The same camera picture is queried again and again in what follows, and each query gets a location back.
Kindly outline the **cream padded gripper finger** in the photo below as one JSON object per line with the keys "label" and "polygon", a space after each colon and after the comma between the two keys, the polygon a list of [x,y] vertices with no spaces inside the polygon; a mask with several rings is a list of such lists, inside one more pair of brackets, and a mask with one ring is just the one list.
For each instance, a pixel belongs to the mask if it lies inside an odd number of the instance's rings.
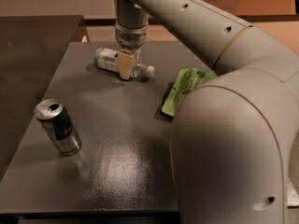
{"label": "cream padded gripper finger", "polygon": [[131,76],[132,67],[135,64],[135,55],[124,49],[118,51],[118,67],[120,76],[128,80]]}

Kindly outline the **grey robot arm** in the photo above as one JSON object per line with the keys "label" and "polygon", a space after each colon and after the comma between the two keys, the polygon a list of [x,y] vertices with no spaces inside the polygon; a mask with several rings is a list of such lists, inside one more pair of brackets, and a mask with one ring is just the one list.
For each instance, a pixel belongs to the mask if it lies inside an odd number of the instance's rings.
{"label": "grey robot arm", "polygon": [[299,59],[271,35],[202,0],[128,0],[216,73],[172,122],[182,224],[285,224],[299,131]]}

